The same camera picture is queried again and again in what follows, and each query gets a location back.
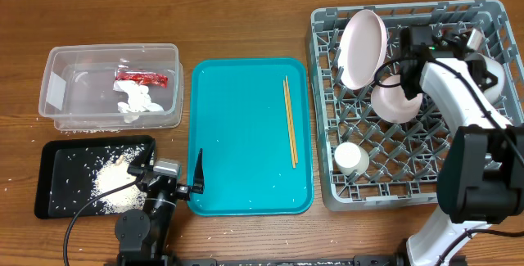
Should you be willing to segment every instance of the dish rack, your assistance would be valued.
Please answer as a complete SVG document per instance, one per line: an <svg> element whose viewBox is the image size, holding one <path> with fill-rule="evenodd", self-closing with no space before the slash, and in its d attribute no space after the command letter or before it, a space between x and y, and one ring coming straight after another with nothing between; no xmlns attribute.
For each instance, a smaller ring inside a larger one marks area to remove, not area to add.
<svg viewBox="0 0 524 266"><path fill-rule="evenodd" d="M524 66L504 5L498 0L461 0L392 5L319 8L311 14L306 42L309 79L314 93L317 149L324 204L334 211L377 210L436 202L436 179L451 144L436 105L424 95L418 115L391 124L371 107L373 85L352 91L341 82L338 46L348 21L358 11L377 13L387 29L386 61L398 54L399 33L409 25L428 24L436 36L452 30L479 29L486 40L479 52L503 64L506 81L495 109L514 125L524 122ZM389 67L396 74L399 64ZM346 177L333 160L342 142L357 143L369 154L362 175ZM486 168L497 169L486 157Z"/></svg>

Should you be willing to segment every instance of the clear plastic container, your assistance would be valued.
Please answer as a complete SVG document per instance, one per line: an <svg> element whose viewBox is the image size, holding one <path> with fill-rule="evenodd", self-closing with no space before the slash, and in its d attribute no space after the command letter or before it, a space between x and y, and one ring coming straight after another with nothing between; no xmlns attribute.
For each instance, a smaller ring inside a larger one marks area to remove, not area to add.
<svg viewBox="0 0 524 266"><path fill-rule="evenodd" d="M137 112L124 121L118 102L128 94L113 90L119 65L163 74L167 88L151 85L151 101L164 111ZM61 131L173 128L182 117L183 69L173 44L114 44L55 47L49 53L40 89L40 115Z"/></svg>

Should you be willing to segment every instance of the wooden chopstick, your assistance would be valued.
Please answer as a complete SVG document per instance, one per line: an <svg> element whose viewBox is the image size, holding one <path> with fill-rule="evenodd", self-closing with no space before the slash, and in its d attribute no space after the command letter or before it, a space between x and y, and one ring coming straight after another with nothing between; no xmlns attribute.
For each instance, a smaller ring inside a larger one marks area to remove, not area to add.
<svg viewBox="0 0 524 266"><path fill-rule="evenodd" d="M293 152L293 136L291 135L291 116L289 113L289 104L287 103L287 87L286 87L286 81L282 81L284 86L284 101L286 102L286 117L287 117L287 133L289 134L289 152L291 154L291 163L293 165L293 169L295 166L295 153Z"/></svg>
<svg viewBox="0 0 524 266"><path fill-rule="evenodd" d="M298 164L298 154L296 152L296 139L295 139L295 123L293 122L293 108L291 107L291 93L289 91L289 81L286 76L286 90L287 90L287 104L289 107L289 115L291 121L291 137L293 138L293 155L295 157L295 164Z"/></svg>

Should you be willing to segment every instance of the white cup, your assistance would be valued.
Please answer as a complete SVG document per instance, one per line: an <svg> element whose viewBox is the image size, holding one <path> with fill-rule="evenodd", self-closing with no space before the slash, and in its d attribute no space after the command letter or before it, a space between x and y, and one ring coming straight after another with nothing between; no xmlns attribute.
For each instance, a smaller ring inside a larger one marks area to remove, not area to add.
<svg viewBox="0 0 524 266"><path fill-rule="evenodd" d="M354 171L362 175L369 167L369 155L362 147L344 142L335 149L335 163L345 176Z"/></svg>

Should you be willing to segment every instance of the white bowl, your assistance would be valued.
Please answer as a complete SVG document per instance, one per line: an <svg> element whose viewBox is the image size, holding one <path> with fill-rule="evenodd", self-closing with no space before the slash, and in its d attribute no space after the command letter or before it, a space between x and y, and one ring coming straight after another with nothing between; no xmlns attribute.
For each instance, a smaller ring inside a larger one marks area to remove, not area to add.
<svg viewBox="0 0 524 266"><path fill-rule="evenodd" d="M344 29L340 49L342 83L352 90L371 83L386 57L386 26L380 16L367 9L357 12Z"/></svg>
<svg viewBox="0 0 524 266"><path fill-rule="evenodd" d="M392 85L400 82L398 74L385 79L382 84ZM408 100L401 86L383 88L375 86L371 92L371 106L379 117L390 122L402 124L409 122L418 114L422 104L422 94Z"/></svg>

